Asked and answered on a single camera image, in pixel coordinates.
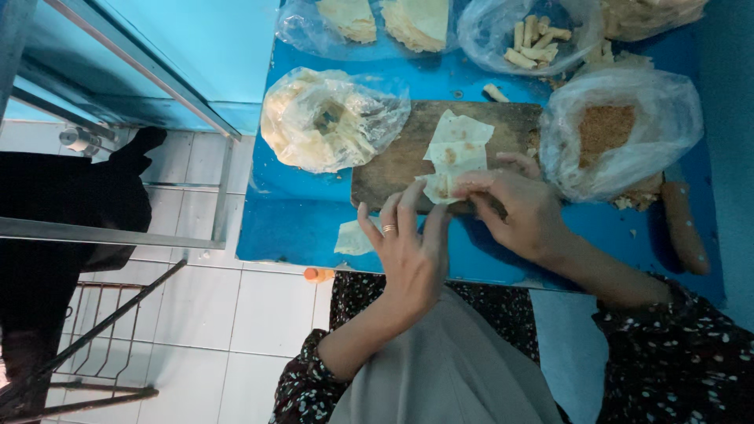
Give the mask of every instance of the metal rack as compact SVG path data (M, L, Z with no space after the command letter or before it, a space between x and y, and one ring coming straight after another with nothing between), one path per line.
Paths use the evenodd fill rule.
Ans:
M39 371L29 376L25 380L18 382L12 382L11 384L0 389L0 422L4 424L21 424L23 422L34 422L45 417L56 416L64 413L72 413L82 410L89 410L100 407L108 407L115 404L125 404L128 402L141 401L149 398L153 398L159 395L159 391L153 387L129 387L120 386L118 380L121 374L128 368L130 364L131 352L133 348L133 338L136 335L136 323L139 319L139 305L152 291L157 287L160 287L168 278L178 272L183 266L186 265L186 260L178 262L173 268L168 269L160 278L149 286L141 286L138 284L111 284L111 283L95 283L95 282L80 282L78 286L81 288L79 291L77 308L75 310L75 316L73 319L73 330L70 335L69 346L58 354L54 359L42 366ZM81 301L84 297L84 292L87 290L88 294L97 295L97 304L94 311L94 317L100 313L100 306L102 304L102 295L104 290L118 290L118 301L115 306L115 311L107 318L103 319L99 324L89 330L86 334L80 336L74 341L74 332L76 324L79 321L79 314L81 312ZM123 290L139 290L139 293L132 299L128 300L121 306L121 298L123 297ZM136 307L136 313L133 318L133 326L131 327L130 339L120 339L120 341L128 342L128 350L126 360L122 367L118 368L115 375L107 376L103 374L105 366L110 361L110 350L113 342L113 335L115 333L115 322L123 317L133 307ZM85 365L89 363L92 343L97 336L103 333L109 328L109 335L107 336L107 350L105 351L105 358L94 372L86 371ZM74 354L77 352L86 352L84 360L78 364L75 368L72 364L71 371L61 371L61 367L68 363L68 360L74 358ZM64 376L68 381L58 383L47 383L51 374L57 374ZM104 379L108 380L109 384L96 384L86 383L84 379ZM65 389L71 390L89 390L98 391L109 394L109 397L97 399L93 401L77 402L74 404L64 404L54 407L46 407L41 412L29 412L25 410L27 399L30 395L39 393L40 391L46 392L48 389Z
M208 187L213 190L217 188L212 235L210 240L204 240L0 217L0 238L224 249L225 197L228 189L233 145L241 141L241 134L214 112L207 105L207 101L191 85L178 77L170 67L137 41L125 28L116 23L102 8L87 0L44 0L44 2L225 136L226 146L219 184L149 184L151 186ZM92 134L111 140L115 135L112 129L91 122L33 94L13 87L14 78L20 69L28 71L29 68L34 67L33 64L23 63L21 57L26 31L32 22L36 4L37 0L0 0L0 57L3 58L3 60L0 60L0 118L5 113L8 98L14 98L31 107L50 113L63 121L84 128ZM46 75L44 72L37 72L33 82L47 88L48 85L45 82L51 79L54 79L54 77ZM62 87L58 84L54 94L70 103L73 103L76 99L90 100L85 94L64 84Z

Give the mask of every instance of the wooden cutting board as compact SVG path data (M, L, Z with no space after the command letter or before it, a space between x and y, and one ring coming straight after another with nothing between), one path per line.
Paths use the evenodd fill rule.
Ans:
M358 207L365 201L372 210L380 210L388 196L400 192L418 175L434 174L432 162L424 161L440 116L450 109L495 127L487 143L487 167L499 167L497 152L526 153L530 138L539 138L537 123L542 108L532 103L461 102L448 100L412 100L411 115L398 138L387 150L364 166L355 167L351 181L351 203ZM427 214L434 204L422 196L417 208ZM459 202L450 207L454 214L465 214L470 207Z

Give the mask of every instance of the blue table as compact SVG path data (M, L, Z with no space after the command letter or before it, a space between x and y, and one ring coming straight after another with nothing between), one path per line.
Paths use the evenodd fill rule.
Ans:
M616 46L615 51L625 48L653 56L658 69L689 75L698 81L695 45L694 27L687 26L642 43ZM463 50L458 49L426 59L339 62L303 54L276 40L274 65L269 70L266 87L291 69L306 66L315 70L343 69L352 75L390 72L409 82L410 96L414 100L454 100L454 92L461 91L463 100L486 101L482 87L489 82L503 87L503 92L513 102L544 105L550 96L549 86L536 79L484 72L464 58ZM706 142L699 142L682 158L681 165L691 184L692 213L713 265L708 276L671 272L673 261L665 258L672 257L672 248L664 234L664 217L657 210L658 207L661 210L659 204L644 213L619 211L608 204L573 204L563 209L563 217L575 232L625 263L643 271L672 276L721 306L725 292ZM356 219L356 210L349 201L350 169L341 170L337 175L310 174L281 164L257 135L251 178L238 241L238 259L382 271L375 253L358 257L333 253L339 225ZM631 229L636 230L636 238L631 235ZM541 281L546 288L578 290L573 283L498 246L480 222L471 218L454 219L449 237L452 278L495 284L515 284L530 278Z

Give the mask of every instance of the knife handle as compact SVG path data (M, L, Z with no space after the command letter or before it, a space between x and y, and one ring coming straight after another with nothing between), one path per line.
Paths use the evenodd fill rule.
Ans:
M676 249L683 268L695 275L710 273L710 258L704 250L691 209L688 206L687 183L665 182L660 187L665 203L665 219L670 231L670 242Z

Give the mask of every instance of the blue wall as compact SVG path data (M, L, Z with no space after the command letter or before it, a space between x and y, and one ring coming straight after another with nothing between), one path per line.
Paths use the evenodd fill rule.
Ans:
M720 253L725 310L754 330L754 2L713 0L700 27L701 90Z
M278 0L98 0L227 121L254 134ZM39 2L24 54L93 93L122 121L209 130L89 35ZM39 119L19 106L9 118Z

